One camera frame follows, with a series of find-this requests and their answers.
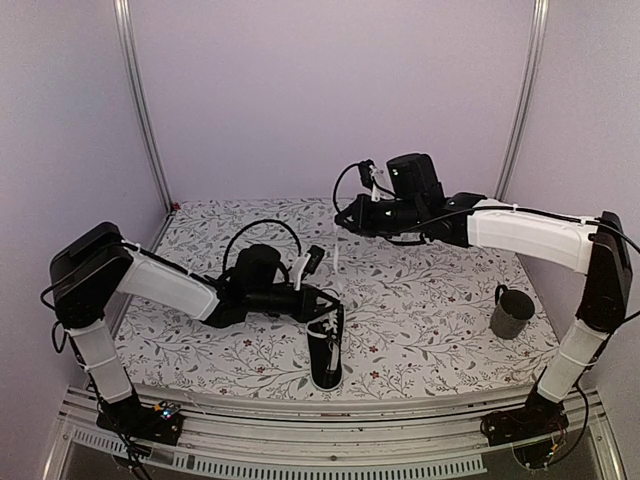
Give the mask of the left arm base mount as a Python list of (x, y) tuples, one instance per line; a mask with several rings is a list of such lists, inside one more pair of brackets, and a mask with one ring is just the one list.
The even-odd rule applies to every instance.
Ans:
[(123, 437), (176, 446), (185, 417), (166, 402), (150, 407), (141, 403), (134, 392), (114, 403), (100, 398), (96, 425)]

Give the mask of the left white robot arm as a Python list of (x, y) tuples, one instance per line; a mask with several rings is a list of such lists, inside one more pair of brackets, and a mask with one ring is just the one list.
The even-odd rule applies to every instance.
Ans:
[(159, 303), (218, 329), (240, 324), (250, 313), (287, 316), (306, 327), (313, 384), (332, 391), (343, 379), (344, 307), (304, 281), (323, 255), (312, 247), (286, 267), (276, 248), (254, 244), (212, 278), (125, 240), (115, 224), (103, 222), (53, 258), (51, 284), (40, 300), (55, 313), (81, 368), (110, 404), (111, 419), (126, 433), (138, 434), (148, 426), (149, 415), (133, 400), (135, 389), (104, 321), (114, 294)]

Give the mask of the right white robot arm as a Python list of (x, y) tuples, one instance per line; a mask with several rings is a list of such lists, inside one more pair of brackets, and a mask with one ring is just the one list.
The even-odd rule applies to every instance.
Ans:
[(500, 202), (482, 194), (445, 195), (427, 154), (405, 154), (387, 163), (391, 190), (380, 187), (371, 160), (355, 163), (366, 192), (337, 208), (335, 223), (364, 237), (391, 239), (416, 233), (419, 241), (463, 248), (501, 249), (564, 266), (585, 276), (576, 320), (537, 381), (533, 401), (517, 415), (517, 427), (537, 436), (556, 417), (554, 404), (595, 362), (610, 336), (632, 320), (627, 306), (637, 245), (620, 218), (568, 216)]

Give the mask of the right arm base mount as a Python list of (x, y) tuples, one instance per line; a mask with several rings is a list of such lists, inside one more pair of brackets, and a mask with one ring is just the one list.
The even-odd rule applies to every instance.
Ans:
[(522, 407), (494, 411), (482, 417), (480, 432), (490, 446), (519, 442), (566, 429), (569, 420), (562, 403), (527, 400)]

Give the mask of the black white canvas sneaker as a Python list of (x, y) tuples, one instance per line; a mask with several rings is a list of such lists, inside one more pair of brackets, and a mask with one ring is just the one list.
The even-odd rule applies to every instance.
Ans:
[[(340, 325), (306, 323), (306, 338), (310, 357), (310, 372), (313, 385), (323, 391), (330, 392), (337, 389), (342, 382), (343, 368), (341, 347), (345, 323), (345, 309), (343, 306), (343, 322)], [(325, 303), (316, 309), (313, 319), (321, 313), (339, 304)]]

